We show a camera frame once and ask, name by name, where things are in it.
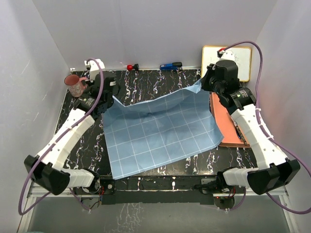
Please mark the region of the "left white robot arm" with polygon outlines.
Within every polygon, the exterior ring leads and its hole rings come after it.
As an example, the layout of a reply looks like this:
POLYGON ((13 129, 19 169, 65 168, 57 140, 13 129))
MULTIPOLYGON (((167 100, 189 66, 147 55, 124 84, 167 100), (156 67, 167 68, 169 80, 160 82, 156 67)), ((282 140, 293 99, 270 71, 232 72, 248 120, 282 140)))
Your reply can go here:
POLYGON ((103 74, 104 89, 99 102, 95 102, 101 81, 97 74, 94 83, 75 100, 67 120, 48 145, 36 156, 28 155, 24 160, 31 180, 54 195, 67 188, 82 187, 91 194, 100 189, 96 172, 88 168, 65 169, 64 164, 83 134, 113 105, 113 96, 120 90, 115 73, 105 71, 103 74))

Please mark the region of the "blue checked tablecloth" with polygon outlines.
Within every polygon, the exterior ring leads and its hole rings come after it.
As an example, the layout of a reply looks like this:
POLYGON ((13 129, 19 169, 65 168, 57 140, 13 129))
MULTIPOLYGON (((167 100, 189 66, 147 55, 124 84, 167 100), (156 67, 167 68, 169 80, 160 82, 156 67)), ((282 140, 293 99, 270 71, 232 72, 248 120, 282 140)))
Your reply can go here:
POLYGON ((115 100, 102 120, 115 180, 211 150, 223 139, 200 81, 133 105, 115 100))

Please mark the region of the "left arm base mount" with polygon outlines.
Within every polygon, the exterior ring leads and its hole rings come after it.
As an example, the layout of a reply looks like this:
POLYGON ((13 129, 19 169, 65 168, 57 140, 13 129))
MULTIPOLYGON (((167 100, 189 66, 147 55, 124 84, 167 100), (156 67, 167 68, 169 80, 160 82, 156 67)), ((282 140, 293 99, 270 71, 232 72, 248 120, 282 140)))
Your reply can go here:
POLYGON ((76 195, 113 195, 116 192, 116 184, 111 175, 100 175, 91 187, 75 187, 72 190, 76 195))

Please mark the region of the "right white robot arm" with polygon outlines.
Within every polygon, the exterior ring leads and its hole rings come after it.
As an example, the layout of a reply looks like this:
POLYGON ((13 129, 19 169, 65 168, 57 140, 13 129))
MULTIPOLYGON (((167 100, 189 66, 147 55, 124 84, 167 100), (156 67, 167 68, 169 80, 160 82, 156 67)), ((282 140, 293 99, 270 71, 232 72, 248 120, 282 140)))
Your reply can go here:
POLYGON ((217 173, 214 182, 221 192, 234 186, 251 188, 261 195, 287 185, 300 170, 299 162, 287 155, 266 136, 258 123, 256 98, 238 79, 238 66, 231 60, 220 60, 207 67, 201 79, 202 89, 217 94, 220 104, 241 129, 257 162, 257 168, 227 168, 217 173))

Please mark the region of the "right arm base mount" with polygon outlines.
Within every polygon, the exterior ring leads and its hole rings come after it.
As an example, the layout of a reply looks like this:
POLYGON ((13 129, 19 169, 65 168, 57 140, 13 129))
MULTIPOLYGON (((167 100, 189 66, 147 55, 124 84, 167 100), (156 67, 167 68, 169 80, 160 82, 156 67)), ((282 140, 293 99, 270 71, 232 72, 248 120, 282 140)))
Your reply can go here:
POLYGON ((235 186, 222 185, 216 178, 201 179, 193 186, 193 190, 198 190, 203 194, 225 194, 228 197, 233 197, 238 191, 235 186))

